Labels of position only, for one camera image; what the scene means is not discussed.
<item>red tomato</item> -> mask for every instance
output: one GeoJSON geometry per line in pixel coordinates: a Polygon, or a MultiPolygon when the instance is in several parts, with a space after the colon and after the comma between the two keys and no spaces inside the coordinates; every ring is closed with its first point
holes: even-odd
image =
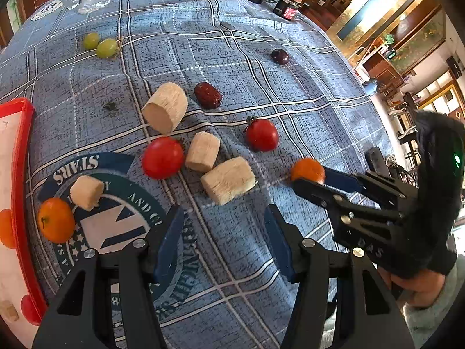
{"type": "Polygon", "coordinates": [[[254,151],[272,151],[278,146],[280,136],[273,122],[252,117],[247,118],[247,123],[246,137],[254,151]]]}
{"type": "Polygon", "coordinates": [[[29,294],[26,294],[21,299],[21,312],[24,318],[30,322],[32,325],[39,326],[42,319],[40,318],[37,310],[34,307],[34,303],[32,302],[32,298],[29,294]]]}
{"type": "Polygon", "coordinates": [[[177,173],[184,163],[181,144],[168,136],[150,143],[142,157],[144,173],[153,179],[166,179],[177,173]]]}

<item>pink label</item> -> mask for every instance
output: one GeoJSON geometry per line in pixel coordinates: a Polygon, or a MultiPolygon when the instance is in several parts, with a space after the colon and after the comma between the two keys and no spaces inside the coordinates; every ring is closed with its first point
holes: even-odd
{"type": "Polygon", "coordinates": [[[294,17],[295,12],[296,12],[296,9],[286,8],[286,10],[285,10],[285,12],[283,14],[283,17],[287,18],[287,19],[291,19],[291,18],[294,17]]]}

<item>human hand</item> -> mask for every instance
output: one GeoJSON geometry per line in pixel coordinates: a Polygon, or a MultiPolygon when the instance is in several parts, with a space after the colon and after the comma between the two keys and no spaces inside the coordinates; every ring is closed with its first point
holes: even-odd
{"type": "Polygon", "coordinates": [[[392,283],[395,283],[405,290],[414,291],[406,302],[412,307],[420,308],[430,307],[435,302],[446,280],[445,275],[429,269],[421,270],[411,279],[402,279],[379,266],[378,272],[390,290],[392,283]]]}

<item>red date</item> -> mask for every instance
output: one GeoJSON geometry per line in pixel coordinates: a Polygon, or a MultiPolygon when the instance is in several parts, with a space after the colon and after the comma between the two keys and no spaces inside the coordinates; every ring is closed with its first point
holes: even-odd
{"type": "Polygon", "coordinates": [[[220,92],[207,82],[198,83],[194,88],[194,94],[204,109],[216,109],[223,100],[220,92]]]}

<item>green grape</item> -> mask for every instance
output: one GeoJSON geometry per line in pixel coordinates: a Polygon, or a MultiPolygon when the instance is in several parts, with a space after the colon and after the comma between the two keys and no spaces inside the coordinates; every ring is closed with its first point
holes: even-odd
{"type": "Polygon", "coordinates": [[[86,50],[95,50],[100,42],[98,33],[89,33],[84,37],[84,48],[86,50]]]}
{"type": "Polygon", "coordinates": [[[97,46],[97,56],[99,58],[109,58],[118,51],[118,42],[112,38],[107,38],[97,46]]]}

